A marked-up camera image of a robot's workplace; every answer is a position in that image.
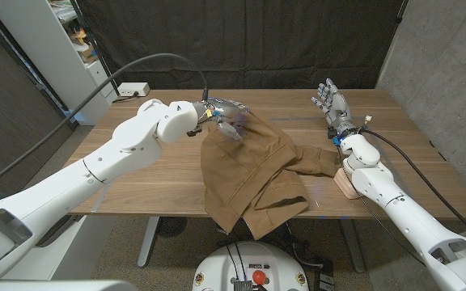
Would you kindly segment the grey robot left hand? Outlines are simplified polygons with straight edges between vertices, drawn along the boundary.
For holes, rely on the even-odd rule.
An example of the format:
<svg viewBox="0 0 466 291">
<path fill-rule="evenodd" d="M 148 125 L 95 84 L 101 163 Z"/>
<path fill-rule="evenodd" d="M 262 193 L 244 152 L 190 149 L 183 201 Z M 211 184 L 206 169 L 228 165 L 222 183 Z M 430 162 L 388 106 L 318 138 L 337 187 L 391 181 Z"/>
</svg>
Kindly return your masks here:
<svg viewBox="0 0 466 291">
<path fill-rule="evenodd" d="M 197 126 L 192 131 L 187 132 L 189 137 L 200 133 L 202 131 L 202 124 L 213 121 L 217 124 L 219 132 L 223 135 L 232 137 L 236 141 L 242 139 L 237 129 L 232 125 L 232 121 L 240 113 L 249 111 L 246 105 L 234 100 L 215 97 L 193 102 L 192 105 L 197 112 Z"/>
</svg>

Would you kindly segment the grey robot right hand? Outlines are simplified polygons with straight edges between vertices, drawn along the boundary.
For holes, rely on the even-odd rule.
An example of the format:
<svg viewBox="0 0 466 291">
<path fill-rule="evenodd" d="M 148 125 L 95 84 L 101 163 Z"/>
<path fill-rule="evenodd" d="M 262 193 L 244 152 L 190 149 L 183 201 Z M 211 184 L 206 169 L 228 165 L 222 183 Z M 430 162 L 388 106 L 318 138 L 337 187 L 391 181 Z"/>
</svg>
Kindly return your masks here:
<svg viewBox="0 0 466 291">
<path fill-rule="evenodd" d="M 328 123 L 328 139 L 341 141 L 356 132 L 349 104 L 330 78 L 320 83 L 318 97 L 311 101 L 325 114 Z"/>
</svg>

